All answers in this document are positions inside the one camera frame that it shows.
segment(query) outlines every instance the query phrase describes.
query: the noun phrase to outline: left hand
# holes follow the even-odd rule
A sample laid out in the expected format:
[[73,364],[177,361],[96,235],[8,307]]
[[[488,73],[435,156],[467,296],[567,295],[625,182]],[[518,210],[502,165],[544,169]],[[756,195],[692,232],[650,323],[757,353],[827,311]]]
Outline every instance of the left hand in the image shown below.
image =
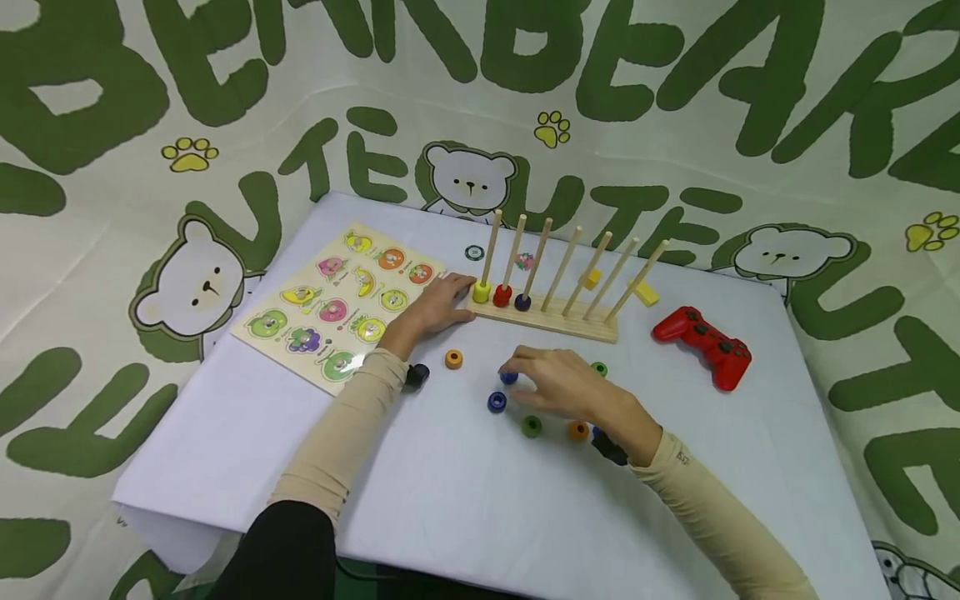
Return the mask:
[[438,333],[455,323],[469,323],[476,319],[476,314],[466,308],[454,308],[453,303],[476,280],[476,277],[459,273],[434,279],[400,317],[415,322],[428,333]]
[[377,346],[389,350],[400,360],[407,360],[424,333],[437,333],[455,323],[473,321],[476,319],[474,312],[454,308],[453,303],[476,280],[476,277],[459,273],[448,273],[443,278],[434,279],[419,298],[387,325]]

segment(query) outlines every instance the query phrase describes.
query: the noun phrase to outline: hand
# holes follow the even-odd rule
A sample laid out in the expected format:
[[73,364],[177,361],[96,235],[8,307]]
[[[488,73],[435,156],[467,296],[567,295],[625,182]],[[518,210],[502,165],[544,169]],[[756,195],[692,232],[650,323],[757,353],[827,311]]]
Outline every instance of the hand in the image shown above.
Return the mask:
[[499,372],[522,372],[535,391],[510,396],[534,410],[595,423],[618,442],[635,465],[653,461],[663,430],[634,395],[601,377],[573,350],[517,346]]
[[453,303],[476,280],[476,277],[448,273],[431,281],[420,297],[387,325],[377,347],[389,350],[400,360],[407,360],[424,333],[437,333],[452,324],[476,319],[472,311],[453,307]]
[[420,297],[397,319],[408,319],[422,331],[438,333],[455,323],[469,323],[476,314],[465,308],[454,308],[453,303],[476,282],[473,276],[448,273],[426,286]]
[[628,400],[636,404],[636,398],[601,377],[573,350],[517,346],[499,372],[522,372],[537,384],[535,391],[511,390],[511,397],[567,419],[597,422],[602,407]]

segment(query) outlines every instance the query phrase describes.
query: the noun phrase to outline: wooden peg stacker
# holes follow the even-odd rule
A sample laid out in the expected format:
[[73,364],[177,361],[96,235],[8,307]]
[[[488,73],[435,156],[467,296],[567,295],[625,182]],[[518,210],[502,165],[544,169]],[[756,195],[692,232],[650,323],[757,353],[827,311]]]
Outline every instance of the wooden peg stacker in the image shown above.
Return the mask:
[[527,216],[520,215],[519,222],[517,223],[516,235],[514,236],[514,245],[509,256],[509,262],[507,264],[507,273],[504,275],[503,283],[497,286],[497,289],[493,294],[493,302],[489,302],[491,285],[489,282],[487,282],[487,276],[490,274],[490,262],[493,256],[493,244],[496,242],[496,230],[500,225],[499,213],[500,211],[496,211],[496,213],[494,213],[493,231],[491,232],[490,247],[487,249],[487,262],[484,264],[483,277],[481,277],[480,281],[477,281],[477,283],[474,284],[473,294],[470,300],[467,302],[467,308],[481,317],[486,317],[488,319],[495,319],[497,321],[503,321],[506,323],[521,324],[528,327],[536,327],[537,329],[556,331],[558,333],[565,333],[590,340],[598,340],[600,342],[615,344],[618,338],[616,313],[619,312],[619,310],[623,307],[624,303],[630,297],[632,291],[646,277],[654,263],[656,263],[660,258],[660,255],[663,254],[663,251],[666,249],[668,243],[667,240],[664,240],[662,243],[660,243],[653,254],[650,255],[650,258],[647,259],[643,269],[641,269],[636,277],[634,277],[634,280],[627,287],[626,292],[623,293],[623,296],[620,297],[613,308],[601,305],[600,300],[611,287],[613,279],[623,268],[627,258],[636,247],[636,244],[639,243],[639,240],[636,238],[631,240],[627,246],[627,249],[623,252],[619,261],[616,263],[613,272],[610,273],[610,276],[604,283],[604,286],[601,288],[600,292],[597,293],[593,301],[589,304],[586,302],[578,302],[577,297],[583,290],[587,277],[596,266],[596,263],[599,261],[604,249],[610,242],[612,235],[609,231],[607,231],[601,239],[600,245],[594,252],[587,268],[580,275],[580,278],[577,281],[576,289],[574,290],[570,299],[566,301],[558,300],[557,305],[562,306],[563,308],[554,308],[551,310],[551,302],[554,299],[554,293],[557,291],[557,287],[560,285],[560,280],[564,276],[566,267],[570,262],[570,257],[573,255],[573,251],[576,249],[576,243],[580,239],[584,229],[582,227],[576,227],[576,229],[574,229],[570,241],[567,242],[566,252],[564,253],[564,258],[560,263],[560,268],[554,275],[553,282],[550,284],[550,290],[547,292],[546,296],[531,294],[530,288],[533,285],[534,277],[537,275],[537,271],[540,267],[540,260],[542,258],[543,250],[546,246],[546,238],[549,235],[553,224],[552,219],[547,219],[543,225],[543,231],[540,233],[540,243],[537,246],[537,255],[534,257],[534,265],[531,269],[530,276],[527,278],[523,293],[517,295],[514,306],[511,306],[510,297],[513,294],[513,290],[510,288],[510,274],[514,268],[514,257],[519,249],[520,238],[526,225]]

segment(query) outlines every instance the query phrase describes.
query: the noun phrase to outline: black sleeve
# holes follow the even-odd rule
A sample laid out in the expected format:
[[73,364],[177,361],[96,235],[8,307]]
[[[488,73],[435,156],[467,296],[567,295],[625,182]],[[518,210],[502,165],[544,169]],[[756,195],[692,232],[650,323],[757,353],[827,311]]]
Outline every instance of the black sleeve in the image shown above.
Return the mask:
[[284,500],[256,518],[206,600],[333,598],[336,563],[326,513]]

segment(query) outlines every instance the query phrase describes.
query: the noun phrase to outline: orange ring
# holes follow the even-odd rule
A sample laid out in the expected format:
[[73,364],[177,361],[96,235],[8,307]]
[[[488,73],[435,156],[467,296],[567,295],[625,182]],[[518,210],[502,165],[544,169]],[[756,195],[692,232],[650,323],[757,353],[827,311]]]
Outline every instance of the orange ring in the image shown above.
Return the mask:
[[581,420],[572,420],[566,426],[566,435],[574,442],[582,442],[589,437],[590,428]]
[[464,364],[464,355],[460,350],[451,350],[446,354],[444,364],[448,369],[460,369]]

